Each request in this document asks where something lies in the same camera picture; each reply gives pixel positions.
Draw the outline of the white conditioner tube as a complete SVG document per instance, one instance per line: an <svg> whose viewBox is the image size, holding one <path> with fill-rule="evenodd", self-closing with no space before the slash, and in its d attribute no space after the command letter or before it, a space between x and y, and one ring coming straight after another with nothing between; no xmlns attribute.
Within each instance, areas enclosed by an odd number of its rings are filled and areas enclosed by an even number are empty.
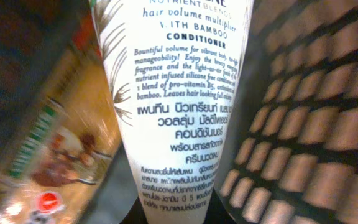
<svg viewBox="0 0 358 224"><path fill-rule="evenodd" d="M203 223L252 1L91 0L119 130L148 223Z"/></svg>

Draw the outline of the orange spaghetti packet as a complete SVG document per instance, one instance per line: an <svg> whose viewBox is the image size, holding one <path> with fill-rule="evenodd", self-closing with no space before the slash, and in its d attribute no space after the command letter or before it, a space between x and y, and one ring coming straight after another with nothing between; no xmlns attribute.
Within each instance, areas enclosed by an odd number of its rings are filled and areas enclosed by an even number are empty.
<svg viewBox="0 0 358 224"><path fill-rule="evenodd" d="M75 223L121 144L90 15L0 158L0 223Z"/></svg>

